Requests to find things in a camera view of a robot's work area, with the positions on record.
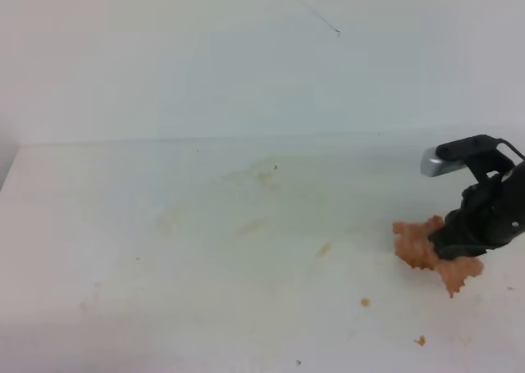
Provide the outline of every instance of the food crumb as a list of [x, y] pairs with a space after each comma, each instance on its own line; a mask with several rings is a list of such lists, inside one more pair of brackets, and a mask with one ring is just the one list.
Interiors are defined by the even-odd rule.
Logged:
[[419, 336], [418, 340], [414, 340], [415, 343], [419, 344], [420, 346], [424, 346], [427, 340], [423, 335]]

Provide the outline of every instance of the crumbled food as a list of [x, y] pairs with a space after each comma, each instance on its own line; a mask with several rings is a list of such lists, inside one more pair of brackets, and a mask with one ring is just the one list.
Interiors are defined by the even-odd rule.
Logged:
[[465, 285], [469, 276], [475, 277], [482, 273], [483, 264], [476, 257], [458, 257], [448, 261], [437, 256], [427, 237], [444, 224], [441, 217], [433, 216], [422, 224], [395, 222], [392, 230], [396, 235], [395, 255], [412, 268], [430, 269], [439, 273], [452, 298]]

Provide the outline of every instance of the cable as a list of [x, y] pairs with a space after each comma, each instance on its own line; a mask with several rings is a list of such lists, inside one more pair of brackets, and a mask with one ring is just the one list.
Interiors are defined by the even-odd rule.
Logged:
[[506, 139], [498, 139], [498, 143], [502, 143], [503, 145], [506, 145], [510, 150], [512, 150], [514, 153], [516, 153], [516, 155], [521, 158], [522, 160], [525, 161], [525, 156], [519, 151], [517, 150], [514, 145], [512, 145], [509, 141], [507, 141]]

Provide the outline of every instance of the food stain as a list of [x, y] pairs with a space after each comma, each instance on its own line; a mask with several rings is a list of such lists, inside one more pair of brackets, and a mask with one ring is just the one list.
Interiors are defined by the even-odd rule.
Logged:
[[243, 238], [254, 232], [259, 231], [266, 224], [267, 224], [267, 220], [263, 217], [259, 217], [258, 219], [251, 220], [248, 223], [241, 226], [235, 233], [235, 236], [237, 238]]
[[85, 297], [79, 304], [79, 309], [83, 316], [87, 316], [88, 314], [95, 312], [95, 309], [98, 305], [99, 292], [101, 288], [102, 283], [95, 283], [91, 296]]
[[330, 244], [330, 242], [326, 242], [326, 243], [322, 246], [321, 250], [319, 250], [319, 251], [317, 252], [317, 254], [315, 255], [315, 258], [322, 258], [322, 257], [324, 257], [324, 256], [328, 253], [328, 251], [329, 251], [330, 249], [331, 249], [331, 244]]
[[415, 343], [419, 344], [420, 346], [424, 346], [427, 343], [427, 340], [423, 335], [419, 336], [418, 340], [414, 340]]
[[257, 181], [260, 183], [262, 187], [268, 187], [272, 191], [277, 191], [280, 189], [280, 185], [272, 182], [272, 173], [270, 171], [268, 172], [259, 172], [257, 174]]
[[270, 181], [272, 180], [272, 173], [271, 172], [259, 172], [257, 174], [257, 180], [263, 187], [267, 187], [270, 184]]
[[180, 219], [180, 214], [180, 208], [175, 207], [160, 216], [157, 227], [161, 231], [162, 236], [165, 238], [173, 236], [176, 230], [176, 223]]

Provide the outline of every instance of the stain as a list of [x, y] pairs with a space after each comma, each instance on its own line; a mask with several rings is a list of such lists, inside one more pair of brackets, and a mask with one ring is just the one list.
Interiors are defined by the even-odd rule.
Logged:
[[472, 303], [476, 306], [481, 305], [483, 303], [483, 297], [481, 295], [474, 295]]
[[427, 339], [425, 338], [425, 336], [421, 335], [419, 336], [419, 339], [414, 340], [414, 342], [419, 344], [420, 346], [424, 346], [425, 344], [427, 344]]
[[322, 258], [324, 256], [326, 256], [326, 254], [328, 253], [328, 251], [331, 249], [331, 243], [330, 242], [326, 242], [322, 248], [317, 252], [317, 254], [315, 255], [315, 258]]
[[89, 299], [86, 297], [84, 300], [80, 303], [79, 309], [82, 312], [83, 316], [87, 316], [89, 312], [91, 311], [89, 307]]
[[350, 340], [352, 340], [353, 338], [355, 337], [355, 332], [353, 332], [352, 330], [348, 333], [348, 336], [346, 337], [346, 340], [347, 342], [349, 342]]
[[79, 304], [79, 309], [82, 312], [83, 316], [87, 316], [89, 314], [95, 313], [97, 306], [98, 306], [98, 300], [99, 300], [99, 294], [100, 289], [102, 288], [102, 283], [95, 283], [94, 289], [91, 295], [85, 297], [82, 302]]
[[173, 236], [177, 222], [180, 220], [180, 208], [175, 207], [164, 212], [157, 221], [157, 227], [165, 238]]
[[466, 336], [464, 338], [459, 338], [459, 341], [464, 347], [468, 347], [468, 345], [473, 341], [473, 338]]
[[270, 182], [272, 181], [272, 173], [271, 172], [259, 172], [257, 174], [257, 181], [260, 183], [262, 187], [267, 187], [270, 185]]
[[267, 224], [267, 220], [263, 217], [260, 217], [258, 219], [254, 219], [249, 221], [248, 223], [242, 225], [237, 232], [235, 233], [235, 236], [237, 238], [243, 238], [245, 236], [248, 236], [254, 232], [259, 231], [262, 227], [264, 227]]

